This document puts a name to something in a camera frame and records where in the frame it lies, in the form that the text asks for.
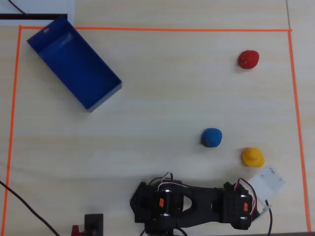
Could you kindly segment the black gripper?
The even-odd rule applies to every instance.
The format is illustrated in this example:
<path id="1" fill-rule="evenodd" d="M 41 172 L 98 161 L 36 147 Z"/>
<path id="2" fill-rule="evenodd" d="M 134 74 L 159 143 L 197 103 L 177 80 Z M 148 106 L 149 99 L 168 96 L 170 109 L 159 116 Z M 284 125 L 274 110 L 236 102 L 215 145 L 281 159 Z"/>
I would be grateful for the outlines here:
<path id="1" fill-rule="evenodd" d="M 253 221 L 259 216 L 257 209 L 257 196 L 253 188 L 251 188 L 251 194 L 248 194 L 247 212 L 248 212 L 248 227 L 250 227 Z"/>

